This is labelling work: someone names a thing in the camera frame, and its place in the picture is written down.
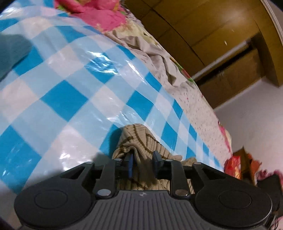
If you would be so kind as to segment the tan striped knit sweater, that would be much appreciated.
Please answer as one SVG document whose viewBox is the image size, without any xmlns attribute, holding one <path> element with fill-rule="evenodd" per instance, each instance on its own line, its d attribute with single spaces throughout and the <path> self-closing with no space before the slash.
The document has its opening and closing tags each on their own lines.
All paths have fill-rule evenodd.
<svg viewBox="0 0 283 230">
<path fill-rule="evenodd" d="M 184 166 L 192 166 L 197 160 L 190 157 L 182 160 L 181 155 L 172 155 L 154 137 L 151 131 L 142 124 L 123 127 L 117 149 L 112 159 L 123 159 L 128 153 L 133 154 L 133 178 L 118 179 L 119 190 L 170 190 L 170 182 L 166 179 L 157 180 L 152 170 L 152 154 L 158 151 L 163 160 L 177 160 Z"/>
</svg>

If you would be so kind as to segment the red gold printed bag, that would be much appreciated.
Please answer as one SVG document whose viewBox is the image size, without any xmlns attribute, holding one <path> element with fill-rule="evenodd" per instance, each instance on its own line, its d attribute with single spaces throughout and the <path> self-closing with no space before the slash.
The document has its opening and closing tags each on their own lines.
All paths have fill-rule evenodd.
<svg viewBox="0 0 283 230">
<path fill-rule="evenodd" d="M 241 180 L 241 157 L 233 155 L 231 158 L 227 159 L 224 164 L 224 173 Z"/>
</svg>

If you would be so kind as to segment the brown cardboard box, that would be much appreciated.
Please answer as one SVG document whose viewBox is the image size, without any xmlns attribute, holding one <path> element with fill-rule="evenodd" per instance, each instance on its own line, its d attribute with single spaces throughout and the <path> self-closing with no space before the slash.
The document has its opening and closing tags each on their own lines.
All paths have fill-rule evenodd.
<svg viewBox="0 0 283 230">
<path fill-rule="evenodd" d="M 244 182 L 257 185 L 257 172 L 262 162 L 255 160 L 252 155 L 245 151 L 244 147 L 233 153 L 233 156 L 240 157 L 240 179 Z"/>
</svg>

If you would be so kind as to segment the blue white checkered plastic sheet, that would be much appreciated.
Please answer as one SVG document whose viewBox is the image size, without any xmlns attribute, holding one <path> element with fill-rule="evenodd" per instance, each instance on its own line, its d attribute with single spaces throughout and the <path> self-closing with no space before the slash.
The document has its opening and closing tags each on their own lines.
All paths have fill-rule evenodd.
<svg viewBox="0 0 283 230">
<path fill-rule="evenodd" d="M 15 1 L 1 33 L 32 49 L 1 82 L 1 217 L 27 186 L 83 162 L 104 164 L 121 129 L 147 126 L 172 154 L 222 163 L 177 102 L 128 49 L 52 1 Z"/>
</svg>

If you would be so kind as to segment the brown wooden wardrobe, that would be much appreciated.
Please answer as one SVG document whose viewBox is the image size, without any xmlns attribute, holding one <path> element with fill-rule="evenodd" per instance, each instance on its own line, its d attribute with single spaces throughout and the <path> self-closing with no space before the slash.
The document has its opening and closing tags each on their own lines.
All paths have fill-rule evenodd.
<svg viewBox="0 0 283 230">
<path fill-rule="evenodd" d="M 282 85 L 282 11 L 271 1 L 124 1 L 216 108 L 262 77 Z"/>
</svg>

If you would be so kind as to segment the white floral bed sheet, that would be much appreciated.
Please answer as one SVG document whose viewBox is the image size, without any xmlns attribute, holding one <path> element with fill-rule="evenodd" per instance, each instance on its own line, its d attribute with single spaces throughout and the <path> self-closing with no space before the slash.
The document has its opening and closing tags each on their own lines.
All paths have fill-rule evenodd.
<svg viewBox="0 0 283 230">
<path fill-rule="evenodd" d="M 231 137 L 196 83 L 132 14 L 112 12 L 101 31 L 128 48 L 176 99 L 220 164 L 231 157 Z"/>
</svg>

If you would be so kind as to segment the teal folded garment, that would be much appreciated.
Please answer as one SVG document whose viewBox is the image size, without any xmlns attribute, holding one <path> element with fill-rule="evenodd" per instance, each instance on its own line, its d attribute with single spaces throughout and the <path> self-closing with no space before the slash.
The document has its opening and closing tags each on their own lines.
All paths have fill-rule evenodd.
<svg viewBox="0 0 283 230">
<path fill-rule="evenodd" d="M 13 66 L 25 58 L 32 49 L 32 43 L 19 34 L 1 34 L 1 80 Z"/>
</svg>

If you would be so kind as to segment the pink floral quilt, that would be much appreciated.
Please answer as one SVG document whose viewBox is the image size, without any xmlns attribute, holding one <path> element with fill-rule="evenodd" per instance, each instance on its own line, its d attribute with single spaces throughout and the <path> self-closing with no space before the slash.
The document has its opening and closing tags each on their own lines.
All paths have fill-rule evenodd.
<svg viewBox="0 0 283 230">
<path fill-rule="evenodd" d="M 100 32 L 108 32 L 126 24 L 125 11 L 120 1 L 65 0 L 54 1 L 54 6 L 58 10 L 67 12 L 70 16 L 80 18 Z"/>
</svg>

